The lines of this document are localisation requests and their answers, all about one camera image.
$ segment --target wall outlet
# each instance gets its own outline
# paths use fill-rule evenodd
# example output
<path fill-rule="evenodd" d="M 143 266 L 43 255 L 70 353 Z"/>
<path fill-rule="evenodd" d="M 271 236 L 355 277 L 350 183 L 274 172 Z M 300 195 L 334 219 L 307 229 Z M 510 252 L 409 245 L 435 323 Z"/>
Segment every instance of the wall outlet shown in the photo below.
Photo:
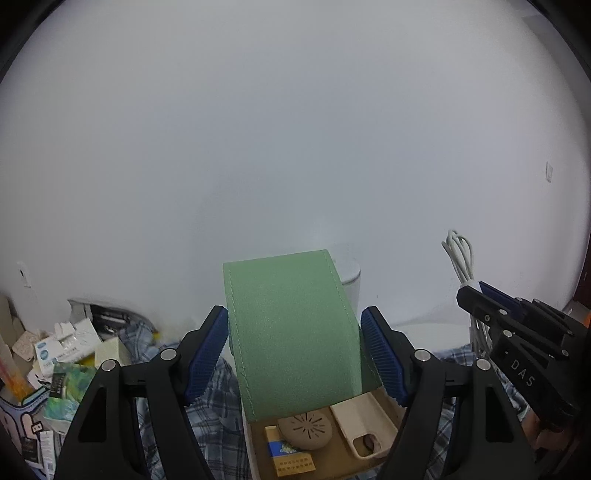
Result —
<path fill-rule="evenodd" d="M 32 288 L 31 285 L 31 275 L 29 274 L 29 269 L 23 262 L 17 262 L 18 268 L 18 276 L 21 279 L 22 286 L 26 288 Z"/>
<path fill-rule="evenodd" d="M 552 171 L 554 169 L 552 168 L 552 165 L 550 165 L 550 163 L 546 162 L 546 181 L 548 183 L 550 183 L 552 181 Z"/>

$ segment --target beige phone case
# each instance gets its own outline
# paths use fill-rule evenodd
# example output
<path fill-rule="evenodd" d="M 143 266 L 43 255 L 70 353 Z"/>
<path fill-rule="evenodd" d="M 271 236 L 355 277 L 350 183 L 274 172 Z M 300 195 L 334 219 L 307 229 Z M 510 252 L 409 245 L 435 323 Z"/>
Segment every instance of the beige phone case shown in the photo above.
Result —
<path fill-rule="evenodd" d="M 398 433 L 392 420 L 371 393 L 364 393 L 330 407 L 353 455 L 361 460 L 381 458 L 388 454 Z M 353 441 L 365 435 L 373 436 L 374 452 L 361 456 Z"/>

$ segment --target round beige object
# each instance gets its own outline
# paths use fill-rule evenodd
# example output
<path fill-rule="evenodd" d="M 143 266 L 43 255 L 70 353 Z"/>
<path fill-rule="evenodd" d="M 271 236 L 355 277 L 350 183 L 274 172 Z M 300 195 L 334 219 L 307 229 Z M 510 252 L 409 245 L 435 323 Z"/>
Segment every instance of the round beige object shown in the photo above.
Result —
<path fill-rule="evenodd" d="M 332 424 L 320 410 L 277 420 L 277 426 L 289 443 L 302 450 L 322 448 L 332 438 Z"/>

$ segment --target pile of clutter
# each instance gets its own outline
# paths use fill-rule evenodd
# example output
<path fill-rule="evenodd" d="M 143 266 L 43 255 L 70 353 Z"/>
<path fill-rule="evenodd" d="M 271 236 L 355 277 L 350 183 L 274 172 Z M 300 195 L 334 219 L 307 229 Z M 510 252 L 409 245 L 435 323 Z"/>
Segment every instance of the pile of clutter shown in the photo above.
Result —
<path fill-rule="evenodd" d="M 0 295 L 0 423 L 47 480 L 96 369 L 107 359 L 131 363 L 118 332 L 136 319 L 147 322 L 110 305 L 69 302 L 69 321 L 56 323 L 48 334 L 25 330 Z"/>

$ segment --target green leather case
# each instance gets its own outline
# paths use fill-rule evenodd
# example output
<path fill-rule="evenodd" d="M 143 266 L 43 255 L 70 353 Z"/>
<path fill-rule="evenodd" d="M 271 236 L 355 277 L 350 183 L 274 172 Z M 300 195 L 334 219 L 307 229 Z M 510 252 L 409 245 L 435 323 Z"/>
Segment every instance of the green leather case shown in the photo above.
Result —
<path fill-rule="evenodd" d="M 326 250 L 223 265 L 247 421 L 288 417 L 381 385 Z"/>

